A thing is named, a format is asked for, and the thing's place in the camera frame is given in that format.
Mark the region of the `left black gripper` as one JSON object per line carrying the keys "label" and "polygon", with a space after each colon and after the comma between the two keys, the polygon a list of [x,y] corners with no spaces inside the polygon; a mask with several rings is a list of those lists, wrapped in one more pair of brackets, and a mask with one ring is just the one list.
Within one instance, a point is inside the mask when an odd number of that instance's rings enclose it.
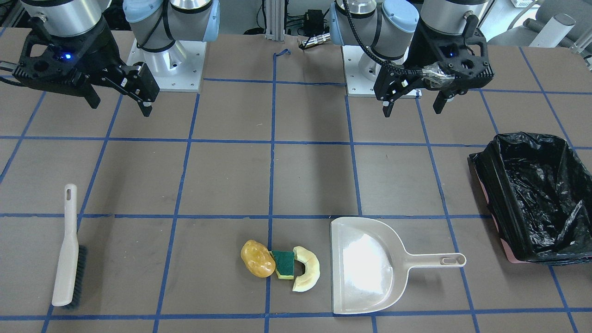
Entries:
{"label": "left black gripper", "polygon": [[441,114],[455,95],[483,88],[493,80],[486,38],[476,27],[478,21],[461,18],[460,34],[447,35],[420,20],[406,61],[402,65],[384,65],[374,84],[386,118],[391,116],[394,101],[412,89],[438,91],[433,109]]}

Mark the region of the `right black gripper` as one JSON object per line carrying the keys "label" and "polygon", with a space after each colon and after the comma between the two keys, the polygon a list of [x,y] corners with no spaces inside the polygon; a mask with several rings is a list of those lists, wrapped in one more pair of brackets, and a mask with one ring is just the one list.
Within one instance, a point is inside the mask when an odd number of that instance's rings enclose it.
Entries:
{"label": "right black gripper", "polygon": [[12,64],[12,76],[21,85],[83,97],[93,109],[101,103],[94,86],[105,86],[131,97],[142,115],[150,116],[159,85],[146,63],[128,66],[120,58],[104,18],[89,31],[73,37],[51,35],[40,18],[31,18],[28,23],[32,30],[19,61]]}

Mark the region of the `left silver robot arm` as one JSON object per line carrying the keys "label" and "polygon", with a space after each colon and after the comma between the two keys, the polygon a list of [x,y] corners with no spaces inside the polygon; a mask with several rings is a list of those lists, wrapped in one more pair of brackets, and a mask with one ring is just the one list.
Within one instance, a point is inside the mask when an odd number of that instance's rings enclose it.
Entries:
{"label": "left silver robot arm", "polygon": [[440,114],[448,101],[494,78],[487,41],[478,28],[486,0],[335,0],[330,35],[336,45],[359,46],[380,66],[374,95],[391,116],[394,102],[412,89],[438,92]]}

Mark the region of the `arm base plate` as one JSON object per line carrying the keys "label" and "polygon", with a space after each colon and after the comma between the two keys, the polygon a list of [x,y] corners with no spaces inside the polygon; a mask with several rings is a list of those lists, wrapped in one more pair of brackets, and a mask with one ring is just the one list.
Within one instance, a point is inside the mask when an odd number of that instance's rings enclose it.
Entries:
{"label": "arm base plate", "polygon": [[359,46],[342,46],[343,69],[349,97],[375,98],[374,83],[381,66]]}
{"label": "arm base plate", "polygon": [[206,42],[176,41],[168,50],[150,52],[133,43],[126,63],[146,63],[161,92],[198,92],[207,46]]}

